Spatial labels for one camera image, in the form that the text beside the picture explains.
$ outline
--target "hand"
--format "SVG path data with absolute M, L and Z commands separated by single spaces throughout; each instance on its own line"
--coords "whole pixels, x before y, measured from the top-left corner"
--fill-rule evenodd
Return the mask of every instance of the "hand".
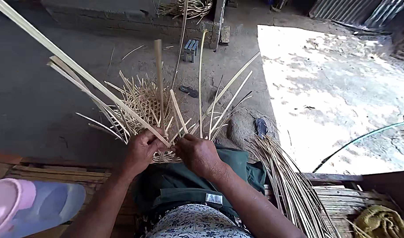
M 221 178 L 229 168 L 218 156 L 212 141 L 191 134 L 186 134 L 171 150 L 183 160 L 190 171 L 211 182 Z
M 153 127 L 157 132 L 163 135 L 163 131 L 159 127 Z M 128 152 L 121 170 L 125 174 L 136 176 L 143 172 L 147 166 L 152 163 L 152 156 L 155 152 L 165 151 L 167 146 L 162 143 L 150 130 L 145 129 L 140 132 L 128 143 Z

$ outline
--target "green cloth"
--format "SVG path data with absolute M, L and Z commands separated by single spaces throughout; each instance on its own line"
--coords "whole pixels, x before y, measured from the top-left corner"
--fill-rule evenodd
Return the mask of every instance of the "green cloth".
M 265 194 L 266 173 L 261 162 L 248 163 L 249 154 L 246 151 L 216 147 L 222 161 L 257 191 Z M 141 213 L 162 213 L 188 203 L 206 203 L 207 193 L 222 195 L 211 182 L 195 175 L 183 163 L 150 164 L 133 183 L 132 193 Z M 238 216 L 225 196 L 222 206 L 209 205 L 223 213 Z

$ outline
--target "flip-flop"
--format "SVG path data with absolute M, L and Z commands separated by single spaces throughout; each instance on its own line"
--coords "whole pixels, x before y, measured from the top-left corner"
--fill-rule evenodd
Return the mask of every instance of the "flip-flop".
M 256 118 L 255 124 L 258 130 L 258 136 L 262 138 L 268 132 L 267 123 L 262 118 Z
M 192 87 L 186 87 L 183 84 L 180 85 L 179 87 L 180 91 L 185 92 L 189 94 L 190 97 L 198 98 L 199 97 L 199 92 Z

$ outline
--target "sunlit ground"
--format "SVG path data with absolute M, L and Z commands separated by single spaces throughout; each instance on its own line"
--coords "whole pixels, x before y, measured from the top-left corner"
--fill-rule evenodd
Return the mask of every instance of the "sunlit ground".
M 404 72 L 374 55 L 377 41 L 258 25 L 280 142 L 303 172 L 344 144 L 403 121 Z M 404 170 L 404 126 L 339 152 L 318 173 Z

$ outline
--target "person's left hand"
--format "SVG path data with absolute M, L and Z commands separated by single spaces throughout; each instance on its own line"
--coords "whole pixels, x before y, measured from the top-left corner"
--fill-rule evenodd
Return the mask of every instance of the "person's left hand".
M 162 129 L 153 127 L 163 136 Z M 150 130 L 145 129 L 140 132 L 128 143 L 128 152 L 121 170 L 131 176 L 136 176 L 143 172 L 152 162 L 152 156 L 155 152 L 165 151 L 167 146 L 162 143 Z

